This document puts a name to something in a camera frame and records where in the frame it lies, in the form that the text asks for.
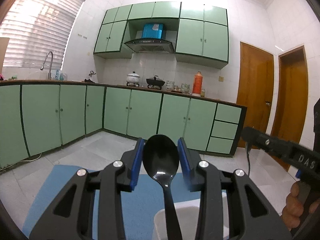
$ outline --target brown countertop edge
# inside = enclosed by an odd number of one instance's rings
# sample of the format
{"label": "brown countertop edge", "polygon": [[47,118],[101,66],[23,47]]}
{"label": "brown countertop edge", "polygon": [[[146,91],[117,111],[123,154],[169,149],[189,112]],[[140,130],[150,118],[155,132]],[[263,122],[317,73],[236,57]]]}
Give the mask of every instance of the brown countertop edge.
{"label": "brown countertop edge", "polygon": [[238,106],[241,108],[247,108],[246,106],[237,105],[235,103],[230,103],[226,101],[222,101],[219,99],[213,99],[213,98],[202,98],[197,96],[192,96],[190,94],[182,94],[182,93],[175,93],[175,92],[169,92],[169,91],[162,91],[162,90],[154,90],[149,88],[142,88],[142,87],[128,87],[124,85],[108,85],[108,84],[100,84],[100,83],[91,83],[91,82],[77,82],[77,81],[57,81],[57,80],[10,80],[10,81],[1,81],[0,86],[7,86],[7,85],[89,85],[89,86],[102,86],[102,87],[113,87],[113,88],[124,88],[124,89],[132,89],[132,90],[142,90],[142,91],[149,91],[154,93],[162,93],[162,94],[168,94],[168,95],[174,95],[174,96],[181,96],[181,97],[187,97],[187,98],[195,98],[199,100],[205,100],[205,101],[211,101],[215,103],[222,103],[229,106]]}

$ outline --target finger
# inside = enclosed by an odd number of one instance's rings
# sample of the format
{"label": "finger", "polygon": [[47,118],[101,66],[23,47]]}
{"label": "finger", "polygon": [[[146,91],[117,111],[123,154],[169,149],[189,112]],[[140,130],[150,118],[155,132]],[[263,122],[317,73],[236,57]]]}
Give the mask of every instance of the finger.
{"label": "finger", "polygon": [[313,214],[316,211],[316,209],[318,208],[319,204],[320,204],[320,198],[316,202],[311,204],[311,206],[309,208],[309,213]]}
{"label": "finger", "polygon": [[295,182],[290,189],[290,192],[293,197],[297,197],[299,195],[299,185],[298,182]]}
{"label": "finger", "polygon": [[287,226],[287,228],[289,228],[289,230],[291,230],[292,228],[296,228],[300,225],[300,219],[291,215],[286,207],[284,207],[284,209],[282,210],[281,218]]}
{"label": "finger", "polygon": [[303,205],[297,198],[293,197],[291,193],[287,196],[285,202],[286,202],[286,209],[291,215],[296,217],[299,217],[302,215]]}

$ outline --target blue mat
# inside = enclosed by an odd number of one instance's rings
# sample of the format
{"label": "blue mat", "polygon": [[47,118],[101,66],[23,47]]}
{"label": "blue mat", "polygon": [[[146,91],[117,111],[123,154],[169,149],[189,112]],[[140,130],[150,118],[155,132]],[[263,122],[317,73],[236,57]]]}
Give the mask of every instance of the blue mat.
{"label": "blue mat", "polygon": [[[79,169],[77,166],[55,165],[39,190],[23,225],[23,233],[29,237],[31,230],[58,192]],[[178,173],[171,185],[174,202],[200,198],[200,192],[189,192]],[[99,191],[95,195],[93,214],[93,239],[97,239],[97,214]],[[127,240],[151,240],[153,217],[164,208],[161,186],[148,175],[139,175],[138,185],[132,193],[121,192],[124,230]]]}

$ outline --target gas stove burner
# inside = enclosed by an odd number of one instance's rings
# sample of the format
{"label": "gas stove burner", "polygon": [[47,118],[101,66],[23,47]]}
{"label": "gas stove burner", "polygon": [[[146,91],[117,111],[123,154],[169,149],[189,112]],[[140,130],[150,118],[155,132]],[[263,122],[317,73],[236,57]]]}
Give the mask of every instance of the gas stove burner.
{"label": "gas stove burner", "polygon": [[152,85],[148,85],[148,88],[150,88],[150,89],[155,89],[155,90],[162,90],[162,86],[152,86]]}
{"label": "gas stove burner", "polygon": [[129,82],[127,82],[127,86],[128,87],[139,87],[139,84],[138,83],[129,83]]}

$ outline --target window blind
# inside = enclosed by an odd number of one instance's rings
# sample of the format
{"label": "window blind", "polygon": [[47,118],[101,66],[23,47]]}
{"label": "window blind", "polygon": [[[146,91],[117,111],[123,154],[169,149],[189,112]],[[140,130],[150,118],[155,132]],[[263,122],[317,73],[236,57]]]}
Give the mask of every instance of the window blind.
{"label": "window blind", "polygon": [[[0,25],[10,38],[4,67],[40,68],[49,51],[52,69],[62,66],[72,26],[84,0],[16,0]],[[48,69],[51,55],[44,68]]]}

